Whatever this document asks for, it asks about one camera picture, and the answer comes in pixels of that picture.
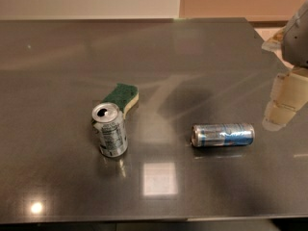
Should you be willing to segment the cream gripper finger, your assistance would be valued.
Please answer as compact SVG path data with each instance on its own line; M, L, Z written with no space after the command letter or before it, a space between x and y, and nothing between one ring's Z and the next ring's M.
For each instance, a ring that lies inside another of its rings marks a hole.
M262 49L270 52L280 50L284 38L285 28L279 29L269 39L263 42Z
M273 81L263 126L268 131L284 128L308 102L308 69L294 67L279 73Z

